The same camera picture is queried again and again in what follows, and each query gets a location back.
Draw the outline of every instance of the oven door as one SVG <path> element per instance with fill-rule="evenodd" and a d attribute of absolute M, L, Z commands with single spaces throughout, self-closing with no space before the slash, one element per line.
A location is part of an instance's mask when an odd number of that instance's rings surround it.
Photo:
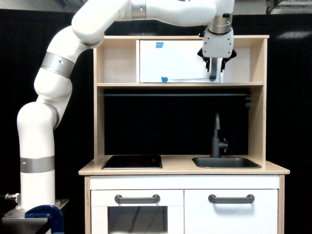
<path fill-rule="evenodd" d="M 92 190 L 92 234 L 183 234 L 183 190 Z"/>

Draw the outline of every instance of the silver joint ring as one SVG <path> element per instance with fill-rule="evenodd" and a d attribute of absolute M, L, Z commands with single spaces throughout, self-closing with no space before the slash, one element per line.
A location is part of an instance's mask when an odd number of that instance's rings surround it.
<path fill-rule="evenodd" d="M 103 36 L 103 38 L 97 40 L 96 42 L 92 42 L 92 43 L 85 43 L 85 42 L 83 42 L 82 40 L 80 40 L 79 38 L 77 38 L 77 40 L 78 40 L 81 44 L 83 44 L 83 45 L 85 45 L 85 46 L 90 46 L 90 47 L 92 47 L 92 46 L 96 46 L 96 45 L 101 44 L 102 41 L 104 40 L 104 36 Z"/>
<path fill-rule="evenodd" d="M 209 23 L 208 30 L 213 34 L 227 34 L 231 30 L 232 17 L 233 13 L 215 16 L 215 18 Z"/>
<path fill-rule="evenodd" d="M 47 52 L 42 62 L 41 68 L 68 78 L 74 68 L 74 63 L 55 54 Z"/>
<path fill-rule="evenodd" d="M 54 156 L 40 158 L 20 158 L 20 172 L 44 173 L 54 170 Z"/>
<path fill-rule="evenodd" d="M 60 119 L 60 117 L 59 117 L 59 111 L 57 110 L 57 108 L 55 108 L 54 106 L 52 106 L 51 104 L 49 104 L 49 103 L 44 103 L 47 107 L 49 107 L 50 109 L 52 108 L 53 109 L 53 111 L 55 111 L 55 114 L 56 114 L 56 116 L 57 116 L 57 121 L 55 122 L 55 124 L 54 124 L 54 126 L 53 126 L 53 130 L 55 130 L 57 127 L 58 127 L 58 125 L 59 125 L 59 119 Z"/>
<path fill-rule="evenodd" d="M 146 0 L 132 0 L 132 20 L 146 20 Z"/>

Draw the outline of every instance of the black faucet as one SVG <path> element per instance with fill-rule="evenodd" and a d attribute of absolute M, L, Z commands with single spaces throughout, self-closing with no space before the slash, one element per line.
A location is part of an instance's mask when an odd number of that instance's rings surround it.
<path fill-rule="evenodd" d="M 220 149 L 223 149 L 224 152 L 228 149 L 228 142 L 224 139 L 224 142 L 220 142 L 218 137 L 218 130 L 220 130 L 220 115 L 219 113 L 215 114 L 214 120 L 214 137 L 212 140 L 212 152 L 210 157 L 221 157 Z"/>

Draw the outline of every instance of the black induction cooktop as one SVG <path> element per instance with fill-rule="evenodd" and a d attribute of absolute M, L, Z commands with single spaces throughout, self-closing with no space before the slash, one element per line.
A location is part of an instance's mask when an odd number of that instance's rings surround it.
<path fill-rule="evenodd" d="M 162 169 L 160 155 L 114 155 L 102 169 Z"/>

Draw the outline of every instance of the stainless steel sink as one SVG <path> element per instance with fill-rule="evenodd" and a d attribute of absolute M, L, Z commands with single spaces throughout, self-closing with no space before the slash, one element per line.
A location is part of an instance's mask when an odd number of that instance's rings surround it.
<path fill-rule="evenodd" d="M 202 168 L 261 168 L 260 165 L 241 157 L 195 157 L 193 162 L 197 167 Z"/>

